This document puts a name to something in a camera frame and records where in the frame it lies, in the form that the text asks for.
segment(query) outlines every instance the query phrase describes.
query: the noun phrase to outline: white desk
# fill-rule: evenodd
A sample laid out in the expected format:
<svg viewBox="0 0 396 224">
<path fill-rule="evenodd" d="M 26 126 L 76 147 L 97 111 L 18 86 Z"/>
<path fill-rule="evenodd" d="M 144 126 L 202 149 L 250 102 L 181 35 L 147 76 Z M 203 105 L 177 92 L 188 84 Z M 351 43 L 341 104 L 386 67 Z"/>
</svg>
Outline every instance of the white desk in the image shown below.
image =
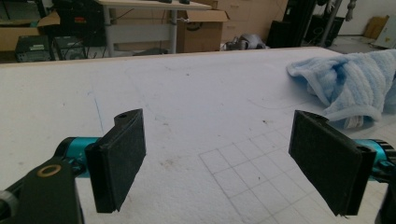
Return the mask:
<svg viewBox="0 0 396 224">
<path fill-rule="evenodd" d="M 178 10 L 209 10 L 210 6 L 191 2 L 189 5 L 173 1 L 172 4 L 144 0 L 95 0 L 104 7 L 106 43 L 108 54 L 114 56 L 115 43 L 148 42 L 170 40 L 170 53 L 176 53 L 177 42 L 177 11 Z M 155 25 L 112 25 L 109 10 L 124 7 L 134 9 L 170 10 L 171 23 Z"/>
<path fill-rule="evenodd" d="M 68 136 L 102 136 L 143 108 L 148 155 L 119 213 L 98 215 L 78 179 L 86 223 L 374 223 L 386 185 L 369 183 L 361 214 L 334 217 L 288 155 L 295 109 L 324 106 L 289 63 L 337 53 L 270 49 L 0 64 L 0 189 Z M 396 146 L 396 118 L 346 133 Z"/>
</svg>

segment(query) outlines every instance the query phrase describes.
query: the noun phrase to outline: towel fold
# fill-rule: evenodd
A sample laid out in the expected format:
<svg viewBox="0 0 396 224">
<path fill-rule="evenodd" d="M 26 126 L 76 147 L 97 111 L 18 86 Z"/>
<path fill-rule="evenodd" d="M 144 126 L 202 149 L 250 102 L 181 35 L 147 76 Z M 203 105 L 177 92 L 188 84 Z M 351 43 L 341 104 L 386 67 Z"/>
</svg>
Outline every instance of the towel fold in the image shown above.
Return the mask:
<svg viewBox="0 0 396 224">
<path fill-rule="evenodd" d="M 312 58 L 287 66 L 292 77 L 304 77 L 308 91 L 327 106 L 324 116 L 381 119 L 384 107 L 396 112 L 396 49 Z"/>
</svg>

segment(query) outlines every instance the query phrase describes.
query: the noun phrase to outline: desk leg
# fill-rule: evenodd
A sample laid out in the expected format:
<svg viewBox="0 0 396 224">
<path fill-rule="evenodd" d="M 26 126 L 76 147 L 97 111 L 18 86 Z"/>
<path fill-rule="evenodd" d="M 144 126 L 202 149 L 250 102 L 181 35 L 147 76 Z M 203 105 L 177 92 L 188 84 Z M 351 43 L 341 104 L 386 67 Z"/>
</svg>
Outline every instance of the desk leg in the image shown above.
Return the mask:
<svg viewBox="0 0 396 224">
<path fill-rule="evenodd" d="M 177 10 L 172 10 L 172 28 L 171 28 L 171 48 L 170 53 L 176 53 L 176 41 L 177 41 Z"/>
<path fill-rule="evenodd" d="M 114 43 L 112 40 L 111 32 L 109 31 L 109 27 L 111 26 L 110 20 L 110 8 L 107 6 L 103 6 L 103 11 L 105 14 L 105 30 L 106 30 L 106 43 L 107 43 L 107 52 L 110 58 L 114 57 Z"/>
</svg>

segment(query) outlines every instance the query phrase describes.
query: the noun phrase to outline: desk top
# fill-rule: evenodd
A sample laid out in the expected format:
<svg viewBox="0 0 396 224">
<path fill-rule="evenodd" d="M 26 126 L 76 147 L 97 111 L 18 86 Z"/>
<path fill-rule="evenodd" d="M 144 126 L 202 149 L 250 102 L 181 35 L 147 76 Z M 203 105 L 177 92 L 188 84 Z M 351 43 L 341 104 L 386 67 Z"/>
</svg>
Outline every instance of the desk top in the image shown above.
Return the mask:
<svg viewBox="0 0 396 224">
<path fill-rule="evenodd" d="M 319 48 L 0 64 L 0 189 L 68 136 L 102 136 L 143 108 L 148 155 L 119 213 L 86 223 L 374 223 L 386 185 L 370 183 L 357 217 L 334 217 L 288 154 L 293 112 L 324 105 L 287 75 Z M 396 118 L 346 132 L 396 146 Z"/>
<path fill-rule="evenodd" d="M 190 2 L 189 5 L 180 4 L 178 1 L 173 1 L 172 4 L 161 3 L 158 1 L 145 0 L 95 0 L 103 6 L 109 7 L 133 7 L 142 9 L 167 9 L 167 10 L 209 10 L 212 7 Z"/>
</svg>

